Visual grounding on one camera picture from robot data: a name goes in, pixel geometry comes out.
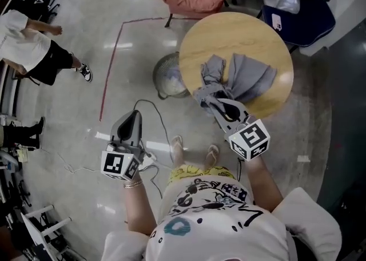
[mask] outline gray wire basket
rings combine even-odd
[[[169,76],[174,76],[176,85],[179,88],[168,87],[169,83],[172,85],[172,80]],[[162,100],[168,97],[183,98],[189,95],[189,91],[183,83],[183,79],[179,72],[179,53],[170,53],[161,58],[153,70],[153,82],[158,97]]]

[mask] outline bracelet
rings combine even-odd
[[[133,183],[129,183],[129,184],[124,184],[124,188],[126,189],[131,189],[131,188],[135,188],[137,187],[138,185],[141,185],[142,184],[142,180],[138,180],[138,181],[134,181]]]

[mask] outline bare foot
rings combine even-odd
[[[216,165],[219,155],[220,155],[220,150],[216,145],[211,145],[208,148],[208,154],[206,156],[205,164],[204,164],[205,171]]]
[[[172,147],[173,147],[173,167],[180,167],[184,164],[183,159],[183,140],[180,135],[175,136],[172,139]]]

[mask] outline yellow shorts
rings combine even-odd
[[[205,171],[193,165],[183,164],[172,170],[169,176],[168,185],[174,181],[194,176],[227,176],[235,179],[226,167],[211,167]]]

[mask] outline white sneaker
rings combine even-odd
[[[84,76],[86,82],[91,82],[93,79],[92,71],[90,71],[89,66],[87,64],[81,64],[79,68],[79,72]]]

